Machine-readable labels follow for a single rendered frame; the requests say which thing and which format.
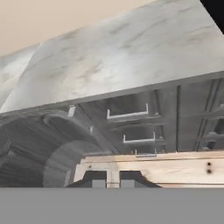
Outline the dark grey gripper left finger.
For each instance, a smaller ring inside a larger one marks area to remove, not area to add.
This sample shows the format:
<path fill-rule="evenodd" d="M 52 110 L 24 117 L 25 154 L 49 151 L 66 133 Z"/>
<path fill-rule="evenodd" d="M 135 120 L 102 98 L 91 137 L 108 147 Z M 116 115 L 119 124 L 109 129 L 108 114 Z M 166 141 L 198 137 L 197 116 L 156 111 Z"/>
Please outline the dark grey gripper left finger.
<path fill-rule="evenodd" d="M 69 184 L 67 187 L 72 188 L 92 188 L 95 180 L 101 180 L 103 184 L 106 184 L 106 172 L 105 171 L 86 171 L 83 179 Z"/>

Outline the large grey wood drawer front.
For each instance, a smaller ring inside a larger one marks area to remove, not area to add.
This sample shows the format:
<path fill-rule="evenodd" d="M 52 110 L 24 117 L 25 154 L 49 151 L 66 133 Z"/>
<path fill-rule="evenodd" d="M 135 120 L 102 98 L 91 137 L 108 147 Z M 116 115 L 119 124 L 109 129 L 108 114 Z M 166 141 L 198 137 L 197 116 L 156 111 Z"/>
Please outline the large grey wood drawer front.
<path fill-rule="evenodd" d="M 149 114 L 143 118 L 131 120 L 108 121 L 107 109 L 112 116 L 145 111 L 145 103 L 148 103 Z M 156 91 L 128 94 L 108 99 L 84 102 L 80 105 L 83 110 L 94 120 L 106 123 L 125 123 L 147 118 L 160 117 L 159 104 Z"/>

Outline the low grey wood drawer front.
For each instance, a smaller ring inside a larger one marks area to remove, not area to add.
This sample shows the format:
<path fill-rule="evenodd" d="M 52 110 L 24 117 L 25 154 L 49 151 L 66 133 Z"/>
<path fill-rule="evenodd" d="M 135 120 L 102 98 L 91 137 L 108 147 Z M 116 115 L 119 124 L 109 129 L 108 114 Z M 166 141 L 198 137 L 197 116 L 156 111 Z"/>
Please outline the low grey wood drawer front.
<path fill-rule="evenodd" d="M 164 144 L 125 144 L 120 152 L 122 154 L 158 154 L 165 153 Z"/>

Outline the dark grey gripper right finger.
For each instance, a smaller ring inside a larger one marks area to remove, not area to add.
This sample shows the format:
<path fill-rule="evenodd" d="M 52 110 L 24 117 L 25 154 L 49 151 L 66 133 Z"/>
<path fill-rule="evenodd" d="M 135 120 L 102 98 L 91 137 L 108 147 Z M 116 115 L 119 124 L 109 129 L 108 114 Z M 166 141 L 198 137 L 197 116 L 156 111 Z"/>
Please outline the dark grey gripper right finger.
<path fill-rule="evenodd" d="M 147 180 L 140 171 L 121 171 L 120 180 L 121 187 L 130 186 L 133 188 L 159 188 L 159 185 Z"/>

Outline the medium grey wood drawer front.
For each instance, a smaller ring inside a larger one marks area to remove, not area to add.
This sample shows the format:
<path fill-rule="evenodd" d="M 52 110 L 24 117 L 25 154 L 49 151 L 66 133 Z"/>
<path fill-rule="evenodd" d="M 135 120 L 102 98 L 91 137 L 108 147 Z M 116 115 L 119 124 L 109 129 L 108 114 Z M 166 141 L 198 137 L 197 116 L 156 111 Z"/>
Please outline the medium grey wood drawer front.
<path fill-rule="evenodd" d="M 127 140 L 153 138 L 153 131 L 156 135 L 155 143 L 134 143 L 134 144 L 163 144 L 165 142 L 163 124 L 152 122 L 122 122 L 112 123 L 110 130 L 123 143 L 123 135 Z"/>

